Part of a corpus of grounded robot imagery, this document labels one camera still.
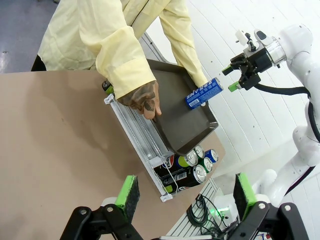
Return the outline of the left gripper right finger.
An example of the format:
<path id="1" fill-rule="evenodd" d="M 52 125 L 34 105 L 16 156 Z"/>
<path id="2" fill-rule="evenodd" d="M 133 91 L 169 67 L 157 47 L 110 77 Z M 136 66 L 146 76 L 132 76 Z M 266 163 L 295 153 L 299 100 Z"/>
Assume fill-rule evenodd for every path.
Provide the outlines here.
<path id="1" fill-rule="evenodd" d="M 287 202 L 275 207 L 258 201 L 244 173 L 235 175 L 233 197 L 240 223 L 228 240 L 253 240 L 258 233 L 267 233 L 272 240 L 309 239 L 297 206 Z"/>

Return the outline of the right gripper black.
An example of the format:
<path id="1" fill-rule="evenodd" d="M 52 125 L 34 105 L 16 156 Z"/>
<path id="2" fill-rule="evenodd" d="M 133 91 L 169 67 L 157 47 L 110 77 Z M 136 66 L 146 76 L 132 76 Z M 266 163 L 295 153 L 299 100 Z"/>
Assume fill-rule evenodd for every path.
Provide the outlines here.
<path id="1" fill-rule="evenodd" d="M 263 73 L 272 67 L 272 60 L 264 46 L 260 46 L 256 51 L 249 51 L 245 48 L 243 53 L 233 57 L 230 64 L 222 70 L 224 75 L 230 74 L 234 70 L 240 70 L 242 66 L 248 67 L 241 70 L 238 81 L 228 86 L 230 92 L 235 90 L 245 89 L 248 91 L 257 85 L 261 78 L 257 73 Z"/>

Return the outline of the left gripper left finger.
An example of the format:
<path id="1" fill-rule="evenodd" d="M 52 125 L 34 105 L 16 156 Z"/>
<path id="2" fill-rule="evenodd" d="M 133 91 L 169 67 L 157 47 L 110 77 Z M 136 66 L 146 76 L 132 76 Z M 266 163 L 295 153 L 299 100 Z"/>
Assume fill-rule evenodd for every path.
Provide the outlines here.
<path id="1" fill-rule="evenodd" d="M 139 199 L 138 177 L 128 175 L 116 198 L 106 198 L 96 210 L 87 206 L 76 207 L 60 239 L 98 240 L 102 235 L 112 235 L 115 240 L 141 240 L 132 225 Z"/>

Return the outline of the person's right hand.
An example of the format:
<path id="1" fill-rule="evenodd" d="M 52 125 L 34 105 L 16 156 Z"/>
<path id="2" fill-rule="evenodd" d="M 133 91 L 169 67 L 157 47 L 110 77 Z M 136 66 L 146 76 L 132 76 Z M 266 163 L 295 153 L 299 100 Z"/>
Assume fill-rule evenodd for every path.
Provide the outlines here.
<path id="1" fill-rule="evenodd" d="M 162 114 L 159 84 L 156 80 L 132 90 L 117 101 L 124 106 L 139 111 L 147 120 L 152 120 L 156 115 L 160 116 Z"/>

